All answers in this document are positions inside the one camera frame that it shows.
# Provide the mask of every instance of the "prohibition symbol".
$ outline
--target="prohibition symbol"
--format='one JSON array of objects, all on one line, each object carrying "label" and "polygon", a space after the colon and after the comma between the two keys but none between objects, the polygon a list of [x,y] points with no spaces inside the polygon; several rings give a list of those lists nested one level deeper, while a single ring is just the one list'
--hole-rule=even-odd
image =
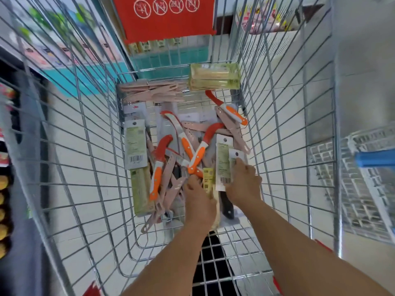
[{"label": "prohibition symbol", "polygon": [[165,0],[154,0],[152,8],[157,15],[164,15],[167,12],[167,3]]},{"label": "prohibition symbol", "polygon": [[199,9],[200,0],[185,0],[185,8],[189,12],[195,12]]},{"label": "prohibition symbol", "polygon": [[146,0],[134,2],[134,12],[139,18],[147,19],[151,15],[151,6]]},{"label": "prohibition symbol", "polygon": [[184,2],[182,0],[170,0],[169,8],[172,13],[181,13],[184,9]]}]

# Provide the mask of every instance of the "hand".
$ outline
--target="hand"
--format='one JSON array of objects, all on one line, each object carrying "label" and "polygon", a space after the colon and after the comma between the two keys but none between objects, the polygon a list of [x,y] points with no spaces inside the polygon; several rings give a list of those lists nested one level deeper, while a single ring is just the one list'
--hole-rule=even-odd
[{"label": "hand", "polygon": [[233,182],[225,185],[225,189],[226,195],[234,205],[243,210],[255,200],[261,199],[262,178],[255,175],[255,167],[246,165],[242,159],[236,158],[233,174]]},{"label": "hand", "polygon": [[212,194],[204,191],[195,175],[191,175],[184,184],[184,192],[185,226],[193,227],[198,233],[206,236],[215,221],[217,202]]}]

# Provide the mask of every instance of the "left hand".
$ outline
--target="left hand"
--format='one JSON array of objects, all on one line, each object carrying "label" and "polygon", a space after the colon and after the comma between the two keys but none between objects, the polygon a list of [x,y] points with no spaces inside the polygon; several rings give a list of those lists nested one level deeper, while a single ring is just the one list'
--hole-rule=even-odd
[{"label": "left hand", "polygon": [[191,175],[184,184],[185,199],[185,226],[193,227],[206,236],[217,213],[216,200],[212,194],[207,194],[201,186],[198,177]]}]

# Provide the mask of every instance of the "red sign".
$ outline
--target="red sign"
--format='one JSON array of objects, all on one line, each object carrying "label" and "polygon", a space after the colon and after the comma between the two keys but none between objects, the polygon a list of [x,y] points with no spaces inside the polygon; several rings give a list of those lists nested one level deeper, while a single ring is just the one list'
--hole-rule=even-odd
[{"label": "red sign", "polygon": [[190,35],[213,35],[214,2],[114,0],[125,29],[127,44]]}]

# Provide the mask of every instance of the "knife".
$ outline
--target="knife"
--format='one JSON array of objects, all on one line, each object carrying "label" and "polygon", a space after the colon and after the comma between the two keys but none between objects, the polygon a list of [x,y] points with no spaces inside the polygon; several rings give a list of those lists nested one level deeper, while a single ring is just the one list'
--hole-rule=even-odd
[{"label": "knife", "polygon": [[184,132],[184,128],[182,127],[180,120],[174,115],[174,113],[168,110],[163,110],[160,114],[169,119],[173,124],[178,137],[181,139],[181,144],[184,147],[186,154],[188,155],[189,159],[192,159],[194,156],[194,149]]},{"label": "knife", "polygon": [[151,186],[149,189],[149,200],[156,200],[158,198],[158,190],[162,180],[162,169],[166,161],[165,150],[172,140],[172,135],[166,135],[159,141],[158,147],[155,149],[154,157],[156,162],[152,172]]},{"label": "knife", "polygon": [[202,160],[206,148],[209,146],[211,139],[214,137],[216,130],[224,128],[225,125],[223,123],[217,122],[209,126],[204,134],[203,140],[201,141],[199,147],[197,148],[193,158],[191,159],[191,163],[188,167],[188,173],[193,174],[195,172],[196,167]]},{"label": "knife", "polygon": [[238,121],[242,125],[248,125],[246,118],[242,117],[235,109],[217,99],[211,90],[206,90],[206,96],[211,99],[217,106],[220,106],[232,119]]},{"label": "knife", "polygon": [[235,218],[235,209],[233,204],[229,200],[225,191],[220,191],[220,198],[222,203],[222,213],[227,219],[233,220]]},{"label": "knife", "polygon": [[[187,159],[184,159],[179,154],[177,154],[175,151],[171,150],[170,148],[167,148],[165,151],[165,154],[168,157],[170,157],[170,155],[173,155],[175,157],[175,161],[177,162],[178,165],[188,168],[190,161],[188,161]],[[203,179],[203,170],[200,169],[199,167],[196,168],[194,174],[197,175],[199,178]]]}]

